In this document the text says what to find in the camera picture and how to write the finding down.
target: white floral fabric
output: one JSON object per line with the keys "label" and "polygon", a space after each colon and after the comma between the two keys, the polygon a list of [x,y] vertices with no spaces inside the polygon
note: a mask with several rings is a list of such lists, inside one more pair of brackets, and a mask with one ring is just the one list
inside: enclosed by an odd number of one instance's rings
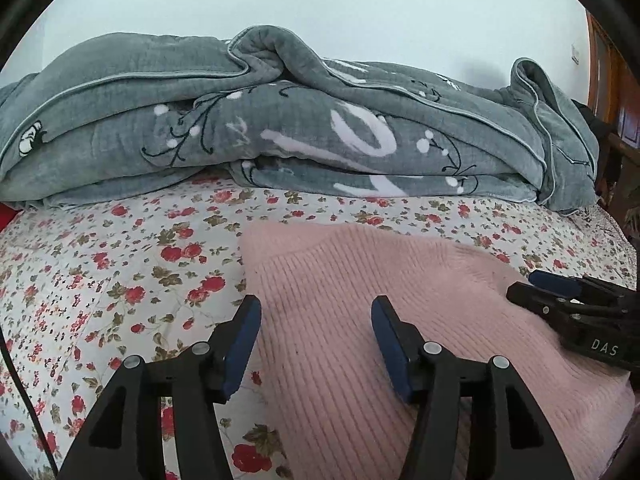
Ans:
{"label": "white floral fabric", "polygon": [[[267,219],[445,237],[523,275],[546,269],[635,285],[635,253],[599,208],[564,218],[492,199],[340,198],[201,174],[121,202],[23,212],[0,234],[0,323],[58,466],[127,355],[171,358],[233,316],[244,293],[238,237]],[[290,478],[260,368],[254,352],[241,389],[216,407],[220,431],[235,478]],[[167,480],[177,480],[170,399],[161,420]],[[4,364],[0,432],[35,479],[53,478]]]}

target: blanket fold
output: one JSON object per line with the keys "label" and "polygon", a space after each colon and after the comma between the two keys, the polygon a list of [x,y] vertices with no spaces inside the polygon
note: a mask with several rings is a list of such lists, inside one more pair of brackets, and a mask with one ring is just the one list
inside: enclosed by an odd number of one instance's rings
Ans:
{"label": "blanket fold", "polygon": [[[634,409],[628,372],[563,350],[543,320],[507,301],[522,277],[497,258],[351,224],[254,222],[240,241],[246,291],[263,307],[263,389],[294,478],[399,476],[416,413],[394,395],[376,344],[370,304],[379,294],[459,357],[507,356],[576,480],[606,468]],[[465,406],[459,450],[469,438]],[[465,463],[459,452],[455,479]]]}
{"label": "blanket fold", "polygon": [[108,34],[0,89],[4,202],[123,198],[223,165],[248,186],[472,194],[571,211],[594,203],[597,150],[532,60],[491,91],[321,59],[272,26],[229,41]]}

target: metal pin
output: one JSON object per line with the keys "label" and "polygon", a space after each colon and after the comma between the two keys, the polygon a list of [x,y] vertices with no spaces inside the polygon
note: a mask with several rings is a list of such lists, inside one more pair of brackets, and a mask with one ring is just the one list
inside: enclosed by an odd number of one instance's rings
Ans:
{"label": "metal pin", "polygon": [[435,341],[427,341],[422,347],[427,354],[437,355],[442,352],[442,346]]}
{"label": "metal pin", "polygon": [[196,343],[191,347],[191,352],[193,352],[195,355],[204,355],[209,351],[209,349],[209,343],[200,341],[199,343]]}
{"label": "metal pin", "polygon": [[510,364],[509,360],[504,356],[497,355],[494,357],[494,365],[497,368],[502,368],[504,370],[505,368],[509,368]]}
{"label": "metal pin", "polygon": [[139,355],[130,355],[129,357],[124,359],[124,361],[122,362],[122,365],[125,368],[135,368],[140,364],[140,361],[141,359]]}

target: pink sweater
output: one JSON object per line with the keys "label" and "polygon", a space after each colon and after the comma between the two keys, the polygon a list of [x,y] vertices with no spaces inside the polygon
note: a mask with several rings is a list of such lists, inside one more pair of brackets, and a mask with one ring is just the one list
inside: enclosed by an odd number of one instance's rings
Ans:
{"label": "pink sweater", "polygon": [[[370,322],[386,294],[400,318],[455,355],[507,356],[577,480],[606,468],[634,409],[628,373],[562,350],[511,304],[521,275],[482,251],[357,225],[255,222],[241,238],[247,292],[262,301],[266,397],[296,480],[398,478],[415,410],[395,395]],[[459,443],[468,440],[461,418]],[[456,458],[463,478],[466,456]]]}

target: black cable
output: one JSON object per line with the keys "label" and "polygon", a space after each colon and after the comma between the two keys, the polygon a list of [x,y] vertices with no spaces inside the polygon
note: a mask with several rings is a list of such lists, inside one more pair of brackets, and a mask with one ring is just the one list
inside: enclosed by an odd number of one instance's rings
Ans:
{"label": "black cable", "polygon": [[40,425],[40,421],[38,420],[38,415],[36,415],[36,410],[33,408],[31,399],[29,398],[27,391],[24,389],[24,385],[22,384],[22,381],[18,376],[18,372],[15,370],[14,362],[11,360],[11,356],[9,355],[9,349],[6,347],[6,341],[4,340],[4,334],[2,333],[2,327],[0,327],[0,353],[2,354],[2,359],[4,360],[4,364],[6,364],[6,368],[9,371],[9,375],[11,375],[12,380],[14,380],[15,387],[18,388],[18,393],[20,393],[22,402],[24,402],[24,405],[27,407],[27,411],[29,412],[29,416],[31,417],[31,422],[35,427],[38,438],[40,439],[40,443],[42,444],[42,449],[44,450],[44,453],[47,455],[47,459],[49,460],[49,466],[53,471],[53,475],[57,477],[58,466],[56,465],[56,460],[53,458],[53,453],[49,449],[47,438],[44,435],[44,431],[42,429],[42,426]]}

